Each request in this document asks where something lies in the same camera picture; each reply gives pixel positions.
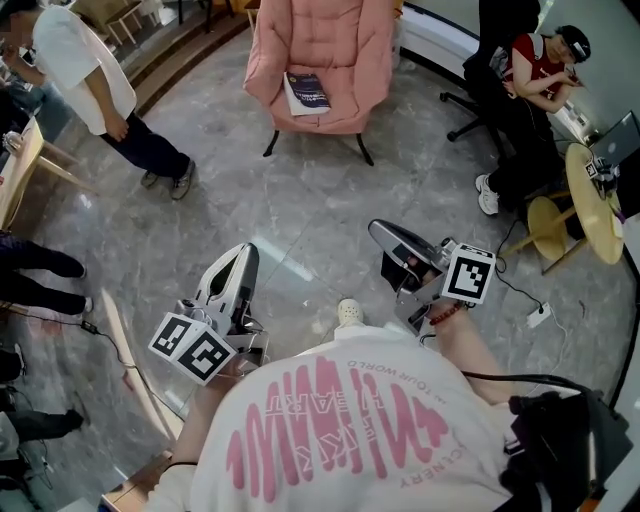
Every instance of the office chair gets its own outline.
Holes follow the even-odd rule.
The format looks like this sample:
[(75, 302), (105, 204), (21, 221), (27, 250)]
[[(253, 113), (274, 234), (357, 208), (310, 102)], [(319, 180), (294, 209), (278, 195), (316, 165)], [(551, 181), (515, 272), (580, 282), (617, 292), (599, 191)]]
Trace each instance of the office chair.
[(490, 119), (491, 115), (486, 113), (491, 105), (481, 105), (475, 100), (473, 83), (470, 80), (470, 71), (481, 67), (489, 67), (491, 58), (499, 46), (511, 47), (515, 38), (520, 34), (535, 32), (538, 27), (538, 16), (540, 14), (540, 4), (538, 0), (521, 0), (513, 2), (510, 0), (480, 0), (480, 46), (478, 51), (469, 57), (463, 67), (465, 69), (465, 79), (467, 81), (467, 92), (471, 100), (461, 98), (450, 92), (440, 93), (440, 100), (443, 102), (453, 101), (464, 107), (477, 117), (459, 130), (447, 133), (447, 139), (455, 142), (464, 135), (479, 126), (486, 126), (489, 135), (493, 139), (500, 160), (506, 158), (506, 153), (498, 128)]

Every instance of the round wooden table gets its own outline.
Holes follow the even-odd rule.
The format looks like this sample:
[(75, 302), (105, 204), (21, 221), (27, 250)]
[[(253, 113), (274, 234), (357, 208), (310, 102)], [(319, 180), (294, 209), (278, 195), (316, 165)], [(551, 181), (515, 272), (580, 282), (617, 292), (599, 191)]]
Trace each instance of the round wooden table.
[[(605, 263), (613, 265), (620, 260), (624, 239), (616, 233), (614, 226), (617, 219), (609, 201), (600, 198), (587, 174), (586, 165), (591, 156), (591, 150), (582, 144), (569, 146), (565, 161), (569, 192), (553, 194), (551, 197), (571, 195), (573, 206), (561, 213), (550, 198), (534, 199), (527, 214), (530, 235), (502, 252), (500, 256), (509, 256), (526, 245), (534, 243), (543, 256), (555, 261), (542, 272), (543, 275), (566, 262), (587, 243)], [(565, 221), (573, 215), (578, 216), (585, 238), (565, 253), (567, 240)]]

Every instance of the book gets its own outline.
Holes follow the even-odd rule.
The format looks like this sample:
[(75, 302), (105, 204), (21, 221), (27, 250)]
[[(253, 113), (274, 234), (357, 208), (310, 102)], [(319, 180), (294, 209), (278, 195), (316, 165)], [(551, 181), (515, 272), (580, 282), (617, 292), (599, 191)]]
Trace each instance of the book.
[(285, 72), (284, 92), (292, 116), (324, 114), (331, 110), (322, 84), (314, 74), (298, 75)]

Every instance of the armchair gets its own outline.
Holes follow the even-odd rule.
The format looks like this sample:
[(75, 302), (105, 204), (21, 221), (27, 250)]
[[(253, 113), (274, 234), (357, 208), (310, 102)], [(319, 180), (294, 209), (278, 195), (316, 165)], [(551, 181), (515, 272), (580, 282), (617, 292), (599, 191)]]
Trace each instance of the armchair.
[[(371, 109), (389, 93), (393, 0), (262, 0), (245, 90), (269, 110), (280, 131), (356, 134), (362, 141)], [(315, 73), (331, 110), (293, 117), (284, 93), (285, 71)]]

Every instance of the red beaded bracelet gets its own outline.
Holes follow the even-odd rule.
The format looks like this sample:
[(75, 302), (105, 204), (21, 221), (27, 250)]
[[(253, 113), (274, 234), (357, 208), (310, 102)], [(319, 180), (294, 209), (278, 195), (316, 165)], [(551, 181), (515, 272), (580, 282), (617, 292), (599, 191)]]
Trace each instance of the red beaded bracelet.
[(455, 315), (458, 311), (460, 311), (462, 309), (462, 303), (461, 302), (457, 302), (456, 304), (454, 304), (454, 306), (445, 311), (444, 313), (442, 313), (441, 315), (433, 318), (429, 324), (430, 325), (438, 325), (441, 322), (444, 322), (447, 318)]

